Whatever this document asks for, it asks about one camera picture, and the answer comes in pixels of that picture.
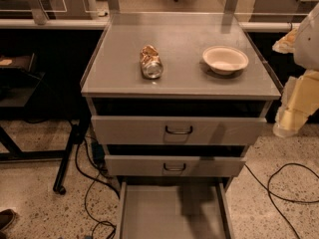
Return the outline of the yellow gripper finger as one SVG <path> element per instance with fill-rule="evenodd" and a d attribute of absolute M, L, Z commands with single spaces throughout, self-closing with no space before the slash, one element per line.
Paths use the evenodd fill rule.
<path fill-rule="evenodd" d="M 290 77 L 284 86 L 273 133 L 279 137 L 297 134 L 318 110 L 319 72 L 307 70 L 299 78 Z"/>
<path fill-rule="evenodd" d="M 293 53 L 295 50 L 294 45 L 297 32 L 297 28 L 292 29 L 284 37 L 275 42 L 275 44 L 272 46 L 272 50 L 281 54 Z"/>

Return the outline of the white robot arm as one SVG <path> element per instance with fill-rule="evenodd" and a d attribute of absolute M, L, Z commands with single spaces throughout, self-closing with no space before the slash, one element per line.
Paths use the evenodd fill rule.
<path fill-rule="evenodd" d="M 288 79 L 275 117 L 273 133 L 289 137 L 297 134 L 319 110 L 319 5 L 272 49 L 278 53 L 292 53 L 294 62 L 305 69 L 299 78 Z"/>

